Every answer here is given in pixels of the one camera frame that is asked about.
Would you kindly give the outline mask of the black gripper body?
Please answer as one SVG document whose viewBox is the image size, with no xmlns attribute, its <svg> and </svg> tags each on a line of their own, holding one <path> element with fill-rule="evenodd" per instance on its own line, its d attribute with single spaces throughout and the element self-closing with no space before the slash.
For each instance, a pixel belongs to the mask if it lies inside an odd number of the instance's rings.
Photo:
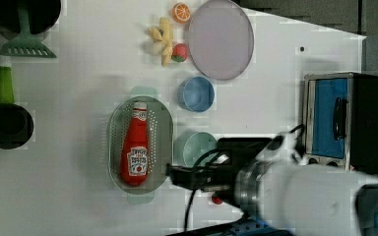
<svg viewBox="0 0 378 236">
<path fill-rule="evenodd" d="M 231 190 L 238 172 L 264 149 L 271 138 L 221 138 L 207 152 L 211 159 L 196 167 L 166 165 L 173 185 L 204 192 Z"/>
</svg>

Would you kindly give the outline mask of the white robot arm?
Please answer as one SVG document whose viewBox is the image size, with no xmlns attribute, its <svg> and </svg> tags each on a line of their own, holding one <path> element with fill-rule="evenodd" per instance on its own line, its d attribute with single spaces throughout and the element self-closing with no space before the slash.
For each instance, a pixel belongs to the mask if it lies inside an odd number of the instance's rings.
<svg viewBox="0 0 378 236">
<path fill-rule="evenodd" d="M 210 150 L 207 162 L 168 164 L 166 175 L 294 236 L 378 236 L 378 177 L 310 164 L 299 150 L 296 134 L 282 132 Z"/>
</svg>

